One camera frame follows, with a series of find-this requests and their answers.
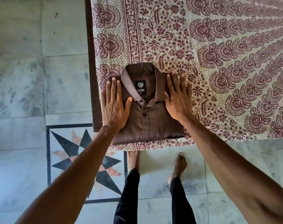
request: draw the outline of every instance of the shirt collar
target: shirt collar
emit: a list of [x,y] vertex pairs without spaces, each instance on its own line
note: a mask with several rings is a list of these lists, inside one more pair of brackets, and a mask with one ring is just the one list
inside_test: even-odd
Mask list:
[[[139,63],[139,64],[136,64],[136,67],[142,68],[143,64],[151,64],[154,66],[154,69],[155,69],[155,75],[156,75],[155,97],[146,105],[146,106],[152,106],[154,105],[156,101],[165,100],[164,88],[165,88],[165,83],[166,83],[166,75],[161,73],[153,63]],[[135,86],[129,77],[129,74],[127,72],[127,66],[123,69],[121,79],[122,79],[122,83],[124,84],[129,94],[132,96],[132,98],[135,101],[137,101],[140,105],[145,106],[145,100],[136,91]]]

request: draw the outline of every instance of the person's right arm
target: person's right arm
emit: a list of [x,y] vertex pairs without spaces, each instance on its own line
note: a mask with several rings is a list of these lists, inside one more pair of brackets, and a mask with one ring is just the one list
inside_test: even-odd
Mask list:
[[283,188],[209,131],[192,114],[192,87],[173,71],[166,108],[190,133],[214,176],[250,224],[283,224]]

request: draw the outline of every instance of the person's left hand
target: person's left hand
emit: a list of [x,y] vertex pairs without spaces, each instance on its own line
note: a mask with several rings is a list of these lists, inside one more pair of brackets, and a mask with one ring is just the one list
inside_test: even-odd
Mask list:
[[122,129],[129,117],[132,97],[126,101],[125,108],[122,103],[122,89],[119,80],[107,81],[106,90],[101,91],[103,126],[109,125],[117,132]]

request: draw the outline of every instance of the brown wooden bed edge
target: brown wooden bed edge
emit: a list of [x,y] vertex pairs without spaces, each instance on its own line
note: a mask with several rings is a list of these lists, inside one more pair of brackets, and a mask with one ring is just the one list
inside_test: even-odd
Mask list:
[[86,11],[86,21],[87,21],[87,46],[88,46],[88,55],[89,55],[93,130],[94,132],[99,132],[102,127],[102,111],[101,111],[98,82],[96,75],[91,0],[85,0],[85,11]]

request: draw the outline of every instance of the white monogram logo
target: white monogram logo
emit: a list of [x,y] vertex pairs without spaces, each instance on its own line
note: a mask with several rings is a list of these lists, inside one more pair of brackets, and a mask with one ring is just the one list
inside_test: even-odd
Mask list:
[[142,87],[143,87],[143,83],[142,83],[142,82],[139,82],[139,83],[137,83],[137,86],[138,86],[139,88],[142,88]]

